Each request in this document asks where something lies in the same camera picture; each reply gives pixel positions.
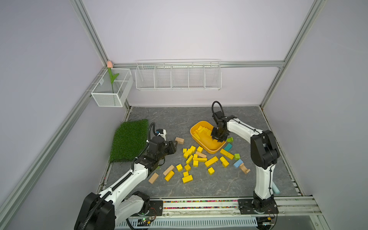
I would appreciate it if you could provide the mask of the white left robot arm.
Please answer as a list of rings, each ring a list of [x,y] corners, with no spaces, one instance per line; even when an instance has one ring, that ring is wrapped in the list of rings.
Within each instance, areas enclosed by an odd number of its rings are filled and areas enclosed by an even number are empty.
[[[149,196],[132,190],[159,166],[167,155],[176,153],[177,141],[154,136],[144,151],[135,158],[130,170],[100,193],[90,193],[84,199],[74,229],[113,230],[116,225],[137,213],[147,213]]]

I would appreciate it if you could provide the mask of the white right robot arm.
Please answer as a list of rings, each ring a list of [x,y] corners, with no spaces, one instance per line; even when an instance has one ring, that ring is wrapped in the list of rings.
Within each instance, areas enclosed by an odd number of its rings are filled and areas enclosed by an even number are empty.
[[[225,141],[232,132],[250,143],[251,159],[256,166],[256,184],[250,208],[258,214],[270,211],[277,215],[272,183],[280,153],[275,135],[270,130],[262,131],[243,123],[235,116],[227,117],[223,110],[213,111],[212,117],[216,123],[211,133],[213,139]]]

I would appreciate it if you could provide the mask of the yellow plastic tub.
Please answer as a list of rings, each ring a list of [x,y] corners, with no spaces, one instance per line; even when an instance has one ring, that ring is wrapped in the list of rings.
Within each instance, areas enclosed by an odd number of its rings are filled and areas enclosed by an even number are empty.
[[[212,138],[211,133],[213,126],[207,121],[199,121],[190,129],[192,138],[208,153],[215,154],[220,151],[226,144]]]

